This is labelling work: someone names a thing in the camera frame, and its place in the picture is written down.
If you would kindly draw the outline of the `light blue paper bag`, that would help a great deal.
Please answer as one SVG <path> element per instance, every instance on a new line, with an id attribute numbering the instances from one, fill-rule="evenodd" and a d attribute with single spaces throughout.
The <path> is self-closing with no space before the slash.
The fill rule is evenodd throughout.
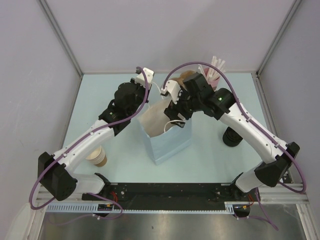
<path id="1" fill-rule="evenodd" d="M 177 122 L 171 122 L 164 114 L 169 103 L 169 98 L 162 98 L 149 104 L 138 117 L 143 144 L 155 165 L 162 164 L 192 142 L 192 121 L 184 120 L 183 128 L 177 126 Z"/>

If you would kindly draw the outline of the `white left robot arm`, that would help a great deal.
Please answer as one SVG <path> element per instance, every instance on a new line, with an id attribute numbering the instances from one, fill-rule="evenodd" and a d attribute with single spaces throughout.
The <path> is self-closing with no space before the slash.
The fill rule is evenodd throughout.
<path id="1" fill-rule="evenodd" d="M 44 152 L 39 156 L 40 183 L 56 200 L 63 201 L 73 193 L 93 193 L 100 200 L 110 196 L 111 188 L 101 174 L 76 174 L 75 170 L 98 146 L 130 124 L 148 100 L 152 79 L 149 73 L 139 74 L 120 84 L 107 109 L 83 135 L 52 155 Z"/>

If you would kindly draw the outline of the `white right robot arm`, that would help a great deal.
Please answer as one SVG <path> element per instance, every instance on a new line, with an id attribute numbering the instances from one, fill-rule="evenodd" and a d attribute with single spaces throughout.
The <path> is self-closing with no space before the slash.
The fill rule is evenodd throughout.
<path id="1" fill-rule="evenodd" d="M 237 201 L 262 185 L 275 187 L 300 151 L 297 143 L 285 142 L 257 122 L 231 89 L 214 90 L 201 73 L 187 76 L 182 85 L 167 79 L 161 93 L 171 97 L 164 110 L 170 120 L 189 120 L 193 113 L 203 112 L 228 126 L 222 137 L 225 145 L 235 147 L 245 140 L 260 156 L 260 164 L 233 180 L 230 194 Z"/>

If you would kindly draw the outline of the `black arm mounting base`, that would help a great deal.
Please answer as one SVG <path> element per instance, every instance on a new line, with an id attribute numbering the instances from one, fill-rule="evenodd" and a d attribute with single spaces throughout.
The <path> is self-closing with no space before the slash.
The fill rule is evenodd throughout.
<path id="1" fill-rule="evenodd" d="M 125 205 L 175 205 L 230 202 L 251 207 L 257 202 L 255 191 L 242 193 L 222 183 L 108 183 L 99 193 L 84 193 L 83 201 L 102 201 L 110 197 Z"/>

